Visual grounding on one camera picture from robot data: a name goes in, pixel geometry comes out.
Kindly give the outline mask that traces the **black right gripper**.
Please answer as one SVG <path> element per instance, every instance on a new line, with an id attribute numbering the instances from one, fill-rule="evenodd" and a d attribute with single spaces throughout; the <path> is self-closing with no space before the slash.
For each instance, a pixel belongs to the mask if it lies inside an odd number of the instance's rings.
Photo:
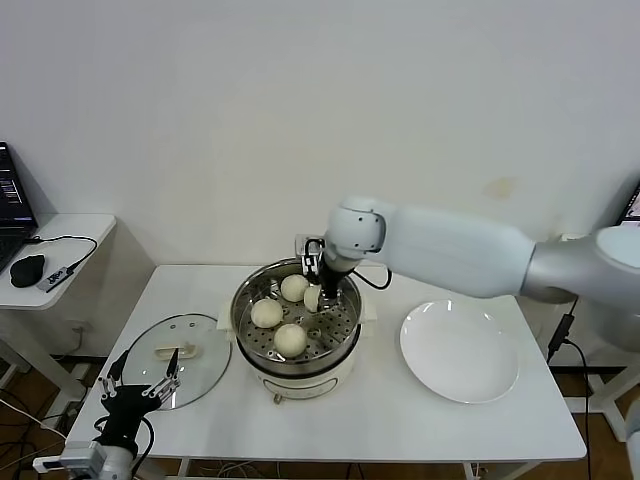
<path id="1" fill-rule="evenodd" d="M 319 297 L 319 311 L 341 312 L 344 310 L 343 299 L 338 296 L 341 280 L 356 268 L 356 261 L 338 255 L 334 250 L 323 250 L 318 268 L 318 278 L 322 296 Z"/>

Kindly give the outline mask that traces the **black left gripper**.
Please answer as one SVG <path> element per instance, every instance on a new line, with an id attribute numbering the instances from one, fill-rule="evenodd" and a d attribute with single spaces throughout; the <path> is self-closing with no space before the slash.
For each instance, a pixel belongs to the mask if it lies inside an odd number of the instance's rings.
<path id="1" fill-rule="evenodd" d="M 108 412 L 96 441 L 102 446 L 136 446 L 135 440 L 142 418 L 161 406 L 179 387 L 179 349 L 173 350 L 164 377 L 154 385 L 122 385 L 122 374 L 129 350 L 112 363 L 105 376 L 99 378 L 101 401 Z"/>

